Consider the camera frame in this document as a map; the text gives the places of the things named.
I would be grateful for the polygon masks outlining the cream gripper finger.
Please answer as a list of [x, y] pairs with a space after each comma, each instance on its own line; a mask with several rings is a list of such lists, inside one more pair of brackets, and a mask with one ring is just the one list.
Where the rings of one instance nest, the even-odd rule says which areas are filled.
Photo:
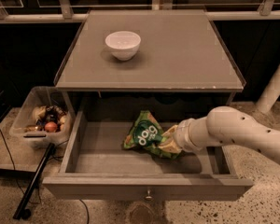
[[174, 135], [175, 130], [177, 129], [177, 125], [173, 125], [166, 132], [162, 134], [163, 137], [170, 138]]
[[181, 152], [181, 147], [173, 138], [169, 138], [165, 142], [160, 143], [158, 148], [168, 153], [179, 154]]

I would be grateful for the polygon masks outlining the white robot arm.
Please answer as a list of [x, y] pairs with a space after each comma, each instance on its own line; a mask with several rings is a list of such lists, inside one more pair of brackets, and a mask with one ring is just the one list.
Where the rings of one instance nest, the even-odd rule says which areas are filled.
[[280, 165], [280, 131], [230, 106], [216, 107], [203, 118], [184, 119], [162, 136], [166, 140], [158, 148], [170, 153], [237, 145], [253, 149]]

